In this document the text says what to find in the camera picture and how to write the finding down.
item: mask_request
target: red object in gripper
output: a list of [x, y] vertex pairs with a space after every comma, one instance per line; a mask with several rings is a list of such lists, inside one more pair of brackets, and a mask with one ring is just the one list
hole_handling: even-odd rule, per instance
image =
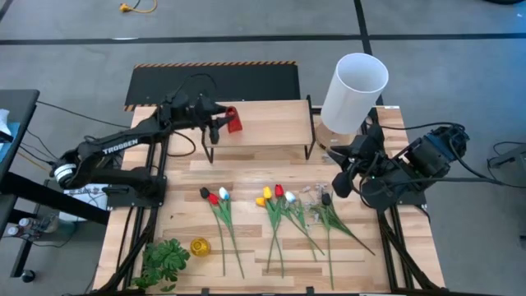
[[228, 123], [228, 133], [238, 132], [243, 130], [241, 119], [239, 119], [238, 111], [235, 107], [228, 107], [226, 116], [234, 116], [234, 118]]

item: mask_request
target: white paper cup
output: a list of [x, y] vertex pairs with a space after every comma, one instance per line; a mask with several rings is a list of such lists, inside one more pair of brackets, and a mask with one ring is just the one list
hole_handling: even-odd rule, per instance
[[321, 109], [321, 120], [338, 134], [355, 133], [389, 81], [379, 59], [351, 53], [338, 61]]

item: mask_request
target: concrete floor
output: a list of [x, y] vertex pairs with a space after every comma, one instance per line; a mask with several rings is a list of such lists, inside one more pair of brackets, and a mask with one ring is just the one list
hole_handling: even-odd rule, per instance
[[[118, 11], [122, 0], [14, 0], [0, 22], [2, 39], [88, 39], [228, 35], [359, 34], [352, 1], [162, 0], [149, 15]], [[526, 33], [526, 6], [480, 0], [362, 0], [370, 35]], [[141, 7], [147, 8], [149, 0]], [[526, 141], [526, 40], [372, 41], [390, 70], [385, 104], [402, 107], [406, 126], [456, 121], [471, 141], [465, 160], [485, 171], [498, 141]], [[3, 45], [0, 88], [35, 88], [40, 99], [128, 124], [122, 111], [133, 65], [141, 62], [296, 60], [302, 96], [322, 104], [336, 61], [362, 52], [361, 41], [209, 44]], [[82, 136], [110, 130], [39, 106], [30, 125], [56, 154]], [[413, 140], [427, 130], [409, 132]], [[24, 142], [37, 145], [30, 136]], [[16, 159], [12, 167], [37, 182], [47, 173]], [[450, 176], [468, 176], [457, 164]], [[497, 172], [523, 183], [514, 167]], [[523, 191], [486, 184], [436, 184], [427, 191], [431, 226], [447, 286], [455, 291], [520, 295], [526, 290]], [[31, 208], [20, 202], [20, 208]], [[1, 295], [83, 293], [96, 267], [104, 228], [86, 223], [61, 249], [34, 248], [27, 267], [39, 279], [8, 278], [19, 242], [0, 242]]]

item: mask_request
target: yellow cable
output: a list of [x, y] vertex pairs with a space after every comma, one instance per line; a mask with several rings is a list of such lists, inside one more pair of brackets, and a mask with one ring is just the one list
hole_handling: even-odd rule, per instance
[[121, 6], [120, 8], [118, 8], [121, 12], [138, 12], [138, 13], [150, 13], [152, 11], [154, 11], [155, 9], [157, 9], [157, 0], [154, 0], [154, 6], [147, 10], [147, 11], [143, 11], [143, 10], [140, 10], [140, 9], [135, 9], [133, 7], [130, 7], [128, 6], [126, 3], [121, 3]]
[[29, 157], [23, 155], [22, 153], [20, 153], [20, 152], [16, 152], [16, 153], [18, 155], [22, 156], [23, 158], [25, 158], [27, 161], [31, 162], [32, 164], [34, 164], [34, 165], [38, 166], [39, 168], [43, 169], [44, 171], [46, 171], [46, 172], [48, 171], [45, 167], [43, 167], [40, 164], [35, 163], [32, 159], [30, 159]]

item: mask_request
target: yellow cup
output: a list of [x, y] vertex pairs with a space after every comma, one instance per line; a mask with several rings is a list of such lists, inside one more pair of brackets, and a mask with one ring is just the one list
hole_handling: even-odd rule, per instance
[[210, 243], [204, 238], [194, 238], [190, 243], [190, 252], [198, 257], [210, 254]]

